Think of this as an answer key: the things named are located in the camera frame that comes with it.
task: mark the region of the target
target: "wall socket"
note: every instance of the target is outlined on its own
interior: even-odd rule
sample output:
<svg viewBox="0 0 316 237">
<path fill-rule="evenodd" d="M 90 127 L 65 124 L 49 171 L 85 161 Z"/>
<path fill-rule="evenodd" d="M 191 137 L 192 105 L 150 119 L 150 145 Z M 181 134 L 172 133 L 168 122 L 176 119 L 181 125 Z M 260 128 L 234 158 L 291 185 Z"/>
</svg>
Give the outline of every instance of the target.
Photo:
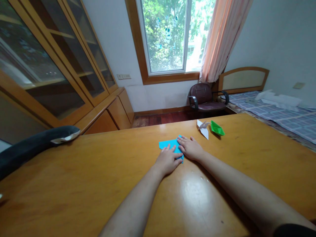
<svg viewBox="0 0 316 237">
<path fill-rule="evenodd" d="M 119 80 L 132 79 L 130 74 L 116 74 Z"/>
<path fill-rule="evenodd" d="M 302 89 L 303 86 L 305 86 L 305 83 L 297 82 L 297 83 L 293 86 L 293 88 L 294 88 L 294 89 Z"/>
</svg>

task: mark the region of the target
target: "pink curtain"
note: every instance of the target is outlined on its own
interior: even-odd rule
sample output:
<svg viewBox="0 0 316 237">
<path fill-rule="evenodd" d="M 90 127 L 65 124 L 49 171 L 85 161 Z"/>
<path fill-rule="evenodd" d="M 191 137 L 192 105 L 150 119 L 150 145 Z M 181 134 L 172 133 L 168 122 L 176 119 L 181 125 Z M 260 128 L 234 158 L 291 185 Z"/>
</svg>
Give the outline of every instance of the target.
<svg viewBox="0 0 316 237">
<path fill-rule="evenodd" d="M 200 82 L 215 82 L 224 70 L 247 18 L 252 0 L 217 0 L 208 32 Z"/>
</svg>

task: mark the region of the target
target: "glass cabinet door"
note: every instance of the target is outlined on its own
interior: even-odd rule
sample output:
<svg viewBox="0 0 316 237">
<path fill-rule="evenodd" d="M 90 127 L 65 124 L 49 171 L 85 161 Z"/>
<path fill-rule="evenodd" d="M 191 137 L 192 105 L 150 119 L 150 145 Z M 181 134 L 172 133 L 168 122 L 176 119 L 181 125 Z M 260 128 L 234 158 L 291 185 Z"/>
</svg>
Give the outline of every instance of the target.
<svg viewBox="0 0 316 237">
<path fill-rule="evenodd" d="M 99 72 L 101 73 L 102 78 L 106 82 L 106 86 L 111 93 L 117 89 L 117 84 L 113 78 L 112 72 L 108 66 L 104 52 L 94 32 L 84 5 L 81 0 L 63 0 L 63 2 L 76 27 L 79 28 L 78 31 L 80 31 L 81 37 L 86 42 L 92 57 L 95 59 Z"/>
<path fill-rule="evenodd" d="M 11 4 L 0 0 L 0 86 L 52 127 L 73 125 L 93 107 L 66 68 L 55 63 L 61 65 Z"/>
<path fill-rule="evenodd" d="M 73 23 L 69 22 L 57 0 L 30 0 L 29 2 L 44 23 L 41 30 L 50 34 L 48 41 L 56 51 L 58 50 L 58 55 L 63 55 L 67 68 L 71 68 L 74 78 L 77 79 L 92 104 L 96 106 L 109 93 L 82 40 L 76 30 L 73 30 L 71 25 Z"/>
</svg>

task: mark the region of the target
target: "green paper boat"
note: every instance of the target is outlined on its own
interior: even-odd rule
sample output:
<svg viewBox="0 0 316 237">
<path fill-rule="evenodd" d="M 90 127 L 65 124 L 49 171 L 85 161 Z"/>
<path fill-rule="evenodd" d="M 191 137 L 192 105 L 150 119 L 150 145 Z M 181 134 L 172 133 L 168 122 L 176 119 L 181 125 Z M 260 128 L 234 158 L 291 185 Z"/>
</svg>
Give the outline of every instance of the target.
<svg viewBox="0 0 316 237">
<path fill-rule="evenodd" d="M 222 127 L 219 126 L 217 123 L 215 123 L 213 120 L 211 121 L 211 128 L 212 128 L 212 131 L 214 133 L 216 133 L 217 135 L 219 135 L 219 136 L 224 136 L 225 135 Z"/>
</svg>

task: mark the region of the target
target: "brown leather chair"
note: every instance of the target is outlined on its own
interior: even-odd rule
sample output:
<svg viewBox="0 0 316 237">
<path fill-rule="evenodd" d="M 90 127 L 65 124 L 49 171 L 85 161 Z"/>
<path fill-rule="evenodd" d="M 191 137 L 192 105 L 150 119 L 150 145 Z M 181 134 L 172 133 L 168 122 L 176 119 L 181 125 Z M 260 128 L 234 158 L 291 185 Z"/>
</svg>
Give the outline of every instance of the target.
<svg viewBox="0 0 316 237">
<path fill-rule="evenodd" d="M 213 93 L 210 86 L 205 83 L 198 83 L 191 87 L 189 92 L 190 107 L 200 112 L 211 112 L 225 109 L 229 103 L 229 96 L 226 91 L 218 91 L 225 95 L 225 103 L 213 102 Z"/>
</svg>

